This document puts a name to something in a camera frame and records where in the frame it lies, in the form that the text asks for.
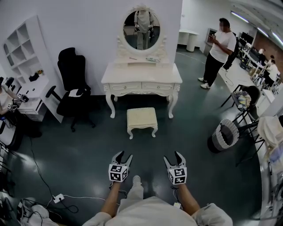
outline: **power strip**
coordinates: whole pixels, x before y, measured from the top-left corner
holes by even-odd
[[[64,200],[64,196],[62,194],[59,194],[57,196],[53,196],[53,201],[54,203],[59,203],[61,202],[62,200]]]

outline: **mirror frame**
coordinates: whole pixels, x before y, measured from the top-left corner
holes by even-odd
[[[145,49],[145,50],[138,50],[138,49],[135,49],[134,47],[130,46],[130,44],[126,41],[126,38],[124,36],[124,24],[125,24],[126,19],[128,18],[128,16],[131,13],[138,11],[138,10],[146,10],[146,11],[149,11],[150,13],[154,14],[155,17],[157,18],[158,22],[159,22],[159,25],[160,25],[160,34],[159,34],[157,42],[152,47],[150,47],[149,49]],[[164,38],[164,27],[163,26],[164,25],[163,25],[162,21],[160,20],[160,18],[157,16],[157,14],[151,8],[148,8],[145,5],[133,7],[131,10],[128,11],[127,15],[123,17],[122,26],[121,26],[121,29],[120,29],[120,32],[119,32],[120,40],[123,43],[123,45],[125,46],[125,48],[130,53],[135,54],[135,55],[140,55],[140,56],[149,55],[149,54],[152,54],[153,52],[157,51],[158,47],[162,43],[162,40]]]

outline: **ceiling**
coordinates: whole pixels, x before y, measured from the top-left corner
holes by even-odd
[[[261,28],[281,49],[283,46],[272,32],[283,41],[283,0],[229,0],[232,11]]]

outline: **black office chair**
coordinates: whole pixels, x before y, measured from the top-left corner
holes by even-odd
[[[46,97],[51,94],[60,101],[57,107],[57,113],[65,117],[74,117],[71,125],[72,132],[75,132],[74,125],[84,114],[92,125],[95,124],[89,119],[88,112],[90,111],[90,90],[91,88],[86,84],[84,78],[85,71],[85,57],[78,56],[75,53],[75,48],[64,49],[60,52],[58,57],[58,67],[63,79],[64,88],[67,91],[61,99],[54,89],[56,86],[50,88]],[[70,91],[78,89],[76,95],[80,97],[70,97]]]
[[[254,111],[256,111],[256,103],[257,103],[258,99],[260,98],[260,90],[256,86],[245,87],[243,85],[238,85],[236,87],[236,89],[233,91],[233,93],[231,93],[230,96],[224,101],[224,103],[221,105],[221,107],[223,107],[231,97],[234,101],[232,107],[234,106],[234,104],[236,104],[237,106],[239,105],[238,98],[234,94],[234,92],[237,91],[238,88],[240,88],[240,90],[242,90],[242,91],[246,91],[250,95],[251,102],[250,102],[250,105],[247,109],[239,109],[242,113],[237,118],[235,118],[233,120],[233,122],[236,121],[239,117],[243,116],[243,118],[239,121],[239,123],[242,122],[243,119],[249,113],[250,113],[249,116],[251,118],[251,121],[255,121],[257,119],[257,117],[255,116]]]

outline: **ceiling light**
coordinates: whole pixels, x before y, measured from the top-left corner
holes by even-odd
[[[280,42],[281,45],[283,45],[283,41],[281,41],[281,39],[275,33],[272,34],[277,39],[277,41]]]
[[[236,17],[238,17],[238,18],[240,18],[240,19],[242,19],[243,21],[245,21],[245,22],[247,22],[248,23],[248,21],[246,20],[246,19],[244,19],[244,18],[242,18],[241,16],[239,16],[238,14],[236,14],[236,13],[234,13],[234,12],[231,12],[234,16],[236,16]]]
[[[263,30],[261,30],[259,27],[257,28],[261,33],[263,33],[266,37],[268,37],[268,34],[266,34]]]

